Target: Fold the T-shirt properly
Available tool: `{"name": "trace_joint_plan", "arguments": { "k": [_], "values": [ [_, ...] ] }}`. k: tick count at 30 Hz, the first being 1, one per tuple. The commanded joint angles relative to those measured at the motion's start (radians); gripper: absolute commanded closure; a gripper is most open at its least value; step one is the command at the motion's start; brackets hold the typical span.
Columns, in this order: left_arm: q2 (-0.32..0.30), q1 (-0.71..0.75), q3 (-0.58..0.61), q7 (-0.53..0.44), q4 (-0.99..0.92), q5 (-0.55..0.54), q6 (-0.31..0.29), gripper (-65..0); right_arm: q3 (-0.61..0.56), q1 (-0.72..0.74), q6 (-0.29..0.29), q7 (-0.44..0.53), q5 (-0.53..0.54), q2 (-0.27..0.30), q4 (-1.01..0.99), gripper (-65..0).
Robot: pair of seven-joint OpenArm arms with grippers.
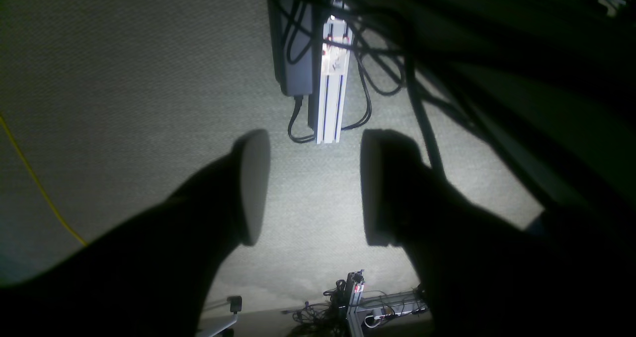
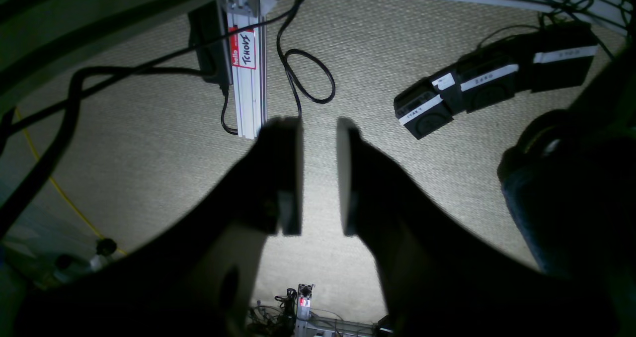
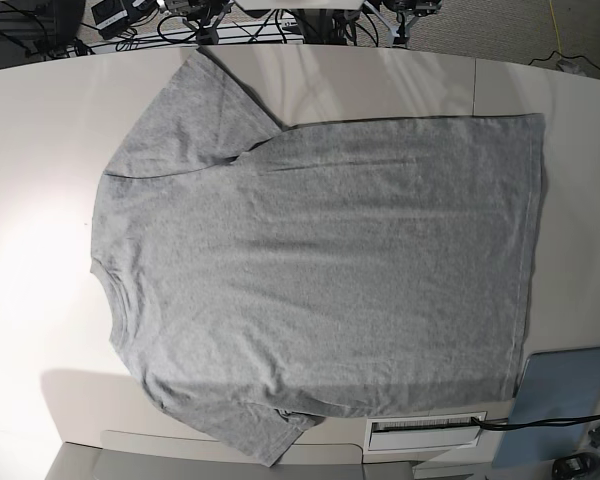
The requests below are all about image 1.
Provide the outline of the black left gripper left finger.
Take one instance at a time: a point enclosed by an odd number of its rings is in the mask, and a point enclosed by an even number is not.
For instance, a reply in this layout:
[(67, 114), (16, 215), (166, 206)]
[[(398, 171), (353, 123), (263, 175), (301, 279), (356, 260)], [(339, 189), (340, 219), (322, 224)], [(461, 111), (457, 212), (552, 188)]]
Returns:
[(261, 235), (264, 129), (242, 135), (164, 201), (1, 289), (3, 337), (193, 337), (218, 269)]

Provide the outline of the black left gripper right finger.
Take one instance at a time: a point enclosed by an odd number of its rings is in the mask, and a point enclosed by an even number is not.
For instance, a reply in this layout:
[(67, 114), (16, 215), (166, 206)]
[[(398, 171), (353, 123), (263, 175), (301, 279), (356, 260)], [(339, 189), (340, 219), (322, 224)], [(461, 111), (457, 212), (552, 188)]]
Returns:
[(595, 215), (544, 211), (534, 234), (470, 202), (393, 130), (365, 130), (371, 246), (404, 249), (440, 337), (633, 337), (635, 253)]

